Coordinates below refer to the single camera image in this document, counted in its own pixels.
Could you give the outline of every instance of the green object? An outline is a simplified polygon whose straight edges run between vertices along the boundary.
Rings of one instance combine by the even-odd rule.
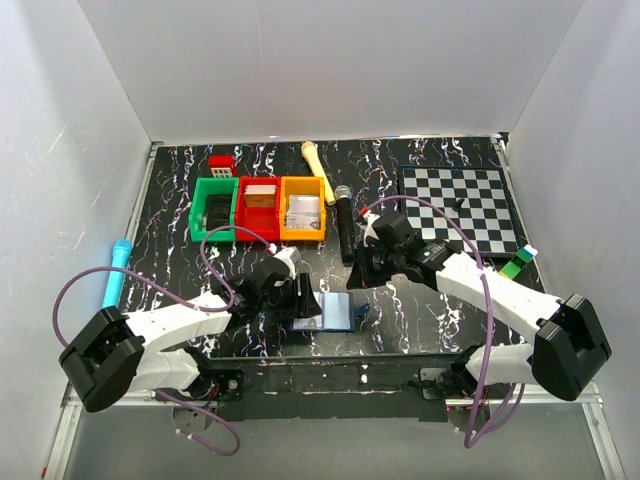
[[[201,242],[207,235],[202,225],[202,217],[207,205],[209,195],[229,195],[231,194],[231,212],[229,214],[229,225],[235,225],[236,198],[238,195],[238,179],[230,178],[199,178],[196,182],[196,191],[193,194],[191,210],[189,211],[189,231],[191,240]],[[225,230],[214,233],[207,242],[235,242],[235,230]]]
[[[500,270],[500,275],[513,280],[537,254],[538,251],[531,245],[522,247],[513,257],[511,257],[511,260],[509,260],[504,268]]]

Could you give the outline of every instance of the marble tabletop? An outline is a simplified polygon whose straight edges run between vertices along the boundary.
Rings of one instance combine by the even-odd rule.
[[[489,137],[415,138],[317,142],[331,185],[350,185],[356,208],[397,192],[398,166],[500,167]],[[162,146],[156,153],[134,241],[130,267],[184,298],[209,286],[210,275],[191,242],[188,216],[198,177],[210,176],[211,154],[232,154],[239,175],[309,175],[301,143]],[[325,242],[302,247],[302,268],[311,273],[315,290],[345,291],[350,269],[343,267],[335,212],[328,209]],[[526,243],[515,219],[521,244]],[[219,243],[208,248],[214,266],[226,276],[251,268],[264,253],[259,244]],[[530,264],[518,282],[542,289]],[[453,353],[484,341],[485,314],[464,302],[397,278],[385,287],[354,292],[356,304],[371,310],[352,333],[291,332],[265,315],[235,331],[197,339],[211,357],[378,355],[388,353]],[[140,282],[127,280],[120,307],[146,310],[173,303]],[[498,323],[495,342],[519,343],[520,336]]]

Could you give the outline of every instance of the gray floor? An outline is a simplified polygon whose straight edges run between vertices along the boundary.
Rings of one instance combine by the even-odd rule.
[[[171,412],[84,412],[65,478],[604,478],[579,404],[522,405],[472,450],[451,425],[411,419],[240,422],[243,446],[231,458],[176,435]],[[208,438],[231,446],[219,426],[209,430]]]

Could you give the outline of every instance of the white wall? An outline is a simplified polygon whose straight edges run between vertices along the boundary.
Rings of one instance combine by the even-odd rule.
[[[28,479],[48,459],[66,385],[55,295],[110,260],[150,142],[75,0],[0,2],[0,44],[0,477]],[[87,279],[63,303],[67,337],[104,284]]]
[[[584,0],[79,0],[168,143],[510,131]]]
[[[640,478],[640,5],[588,0],[513,131],[509,163],[554,293],[591,299],[613,356],[596,377]]]

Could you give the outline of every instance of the checkered board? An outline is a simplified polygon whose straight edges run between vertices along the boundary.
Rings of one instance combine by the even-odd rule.
[[[499,170],[400,167],[398,179],[401,194],[422,198],[444,209],[482,255],[508,257],[518,251],[518,235]],[[460,199],[465,201],[462,210],[456,212],[453,207]],[[471,251],[458,232],[430,208],[412,202],[401,208],[425,240],[445,239]]]

